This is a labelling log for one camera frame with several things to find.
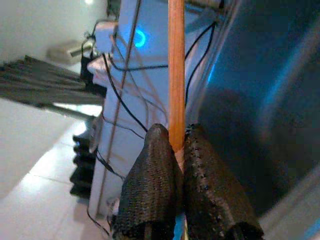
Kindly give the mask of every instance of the white electronic device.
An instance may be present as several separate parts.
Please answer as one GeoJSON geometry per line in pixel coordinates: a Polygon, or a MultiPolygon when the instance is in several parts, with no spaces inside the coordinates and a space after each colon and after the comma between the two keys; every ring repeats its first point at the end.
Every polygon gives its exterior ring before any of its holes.
{"type": "MultiPolygon", "coordinates": [[[[83,51],[89,51],[93,47],[93,43],[87,41],[83,45],[83,51]]],[[[81,61],[82,42],[72,40],[57,46],[51,47],[47,52],[48,57],[57,63],[73,65],[81,61]]]]}

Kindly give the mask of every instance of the white wall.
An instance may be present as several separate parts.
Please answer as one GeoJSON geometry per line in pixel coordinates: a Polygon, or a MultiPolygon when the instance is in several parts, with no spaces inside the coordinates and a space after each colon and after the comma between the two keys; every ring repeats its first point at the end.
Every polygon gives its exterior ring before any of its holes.
{"type": "MultiPolygon", "coordinates": [[[[0,64],[25,55],[46,58],[48,47],[83,40],[107,0],[3,0],[0,5],[0,64]]],[[[72,66],[79,71],[80,65],[72,66]]],[[[74,119],[0,98],[0,180],[4,196],[55,143],[74,119]]]]}

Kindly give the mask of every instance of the wooden stick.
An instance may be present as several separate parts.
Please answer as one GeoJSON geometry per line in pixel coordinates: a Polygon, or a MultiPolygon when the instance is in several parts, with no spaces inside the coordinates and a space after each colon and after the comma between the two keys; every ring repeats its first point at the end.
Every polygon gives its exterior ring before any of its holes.
{"type": "Polygon", "coordinates": [[[168,1],[169,17],[169,140],[180,168],[185,139],[185,19],[184,0],[168,1]]]}

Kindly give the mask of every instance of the white floor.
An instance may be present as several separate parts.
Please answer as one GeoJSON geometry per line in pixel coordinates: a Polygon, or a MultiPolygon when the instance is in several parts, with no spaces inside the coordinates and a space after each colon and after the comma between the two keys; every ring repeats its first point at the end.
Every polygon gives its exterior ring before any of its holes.
{"type": "Polygon", "coordinates": [[[106,239],[87,216],[88,202],[69,193],[76,168],[72,135],[83,128],[74,124],[1,199],[1,240],[106,239]]]}

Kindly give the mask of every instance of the blue led light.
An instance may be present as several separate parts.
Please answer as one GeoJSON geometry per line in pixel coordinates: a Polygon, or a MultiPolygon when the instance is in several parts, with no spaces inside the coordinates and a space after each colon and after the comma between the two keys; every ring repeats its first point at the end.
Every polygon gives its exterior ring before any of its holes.
{"type": "Polygon", "coordinates": [[[141,48],[143,45],[145,45],[145,43],[146,43],[146,35],[144,34],[144,32],[143,31],[141,31],[141,30],[135,30],[135,32],[140,36],[140,41],[138,41],[138,42],[136,42],[135,43],[135,46],[137,47],[137,48],[141,48]]]}

